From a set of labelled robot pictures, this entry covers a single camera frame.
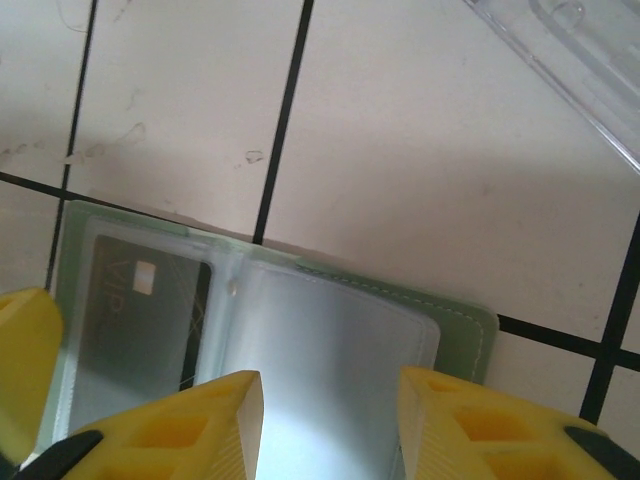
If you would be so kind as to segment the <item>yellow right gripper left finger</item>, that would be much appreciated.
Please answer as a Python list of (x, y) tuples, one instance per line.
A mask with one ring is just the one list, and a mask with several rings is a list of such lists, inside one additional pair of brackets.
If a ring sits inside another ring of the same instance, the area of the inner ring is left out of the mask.
[(264, 399), (243, 370), (106, 417), (54, 443), (25, 479), (253, 479)]

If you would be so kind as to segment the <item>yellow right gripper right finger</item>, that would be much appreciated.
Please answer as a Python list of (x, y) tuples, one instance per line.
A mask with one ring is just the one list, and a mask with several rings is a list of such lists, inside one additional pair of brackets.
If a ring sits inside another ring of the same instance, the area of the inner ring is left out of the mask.
[(609, 479), (565, 429), (562, 411), (420, 367), (399, 376), (399, 437), (409, 479)]

